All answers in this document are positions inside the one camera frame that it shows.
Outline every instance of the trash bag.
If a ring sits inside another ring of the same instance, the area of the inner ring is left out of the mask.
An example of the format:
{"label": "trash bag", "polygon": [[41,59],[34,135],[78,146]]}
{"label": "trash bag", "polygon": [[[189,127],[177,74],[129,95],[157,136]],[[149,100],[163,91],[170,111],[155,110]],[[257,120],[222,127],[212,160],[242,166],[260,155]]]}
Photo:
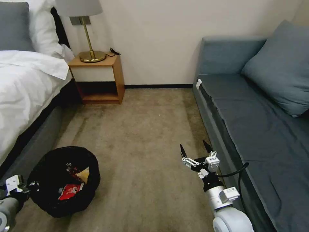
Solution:
{"label": "trash bag", "polygon": [[[73,197],[59,200],[62,189],[68,184],[81,185],[67,169],[83,171],[89,167],[87,184]],[[57,218],[85,210],[100,183],[100,172],[96,157],[86,148],[63,147],[48,152],[32,170],[28,185],[30,197],[42,210]]]}

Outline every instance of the baseboard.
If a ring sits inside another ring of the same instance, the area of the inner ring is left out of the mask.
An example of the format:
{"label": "baseboard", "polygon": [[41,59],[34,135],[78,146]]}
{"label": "baseboard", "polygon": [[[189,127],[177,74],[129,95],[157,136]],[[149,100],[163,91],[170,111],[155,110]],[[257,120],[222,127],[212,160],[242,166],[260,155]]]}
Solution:
{"label": "baseboard", "polygon": [[126,89],[170,89],[192,88],[193,84],[166,84],[166,85],[125,85]]}

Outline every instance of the nightstand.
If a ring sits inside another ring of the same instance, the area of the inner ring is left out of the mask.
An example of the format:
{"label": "nightstand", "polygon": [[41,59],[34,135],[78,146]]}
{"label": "nightstand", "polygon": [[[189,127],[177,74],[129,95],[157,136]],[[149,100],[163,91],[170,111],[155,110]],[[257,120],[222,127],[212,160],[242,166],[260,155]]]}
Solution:
{"label": "nightstand", "polygon": [[69,67],[84,104],[122,103],[125,85],[120,56],[107,56],[97,63],[83,63],[78,55]]}

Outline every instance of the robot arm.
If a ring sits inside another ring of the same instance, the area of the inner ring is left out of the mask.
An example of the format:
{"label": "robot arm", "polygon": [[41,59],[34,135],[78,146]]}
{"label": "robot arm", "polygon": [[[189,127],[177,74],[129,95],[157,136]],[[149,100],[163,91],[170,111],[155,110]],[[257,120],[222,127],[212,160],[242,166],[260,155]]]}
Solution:
{"label": "robot arm", "polygon": [[20,175],[7,179],[2,189],[0,232],[8,232],[15,226],[15,216],[28,200],[30,190],[26,188]]}
{"label": "robot arm", "polygon": [[203,143],[208,157],[191,159],[187,157],[182,145],[180,145],[182,162],[191,170],[198,173],[204,182],[204,192],[208,196],[210,206],[214,213],[213,228],[215,232],[254,232],[251,221],[247,215],[232,208],[233,201],[240,196],[235,187],[224,188],[216,172],[219,169],[220,160],[217,153],[204,140]]}

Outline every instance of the lamp shade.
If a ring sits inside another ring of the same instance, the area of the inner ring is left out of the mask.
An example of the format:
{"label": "lamp shade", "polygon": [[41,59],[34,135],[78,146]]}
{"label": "lamp shade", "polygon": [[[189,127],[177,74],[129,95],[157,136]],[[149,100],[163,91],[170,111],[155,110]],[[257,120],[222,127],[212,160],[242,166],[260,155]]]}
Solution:
{"label": "lamp shade", "polygon": [[103,12],[99,0],[56,0],[60,16],[90,16]]}

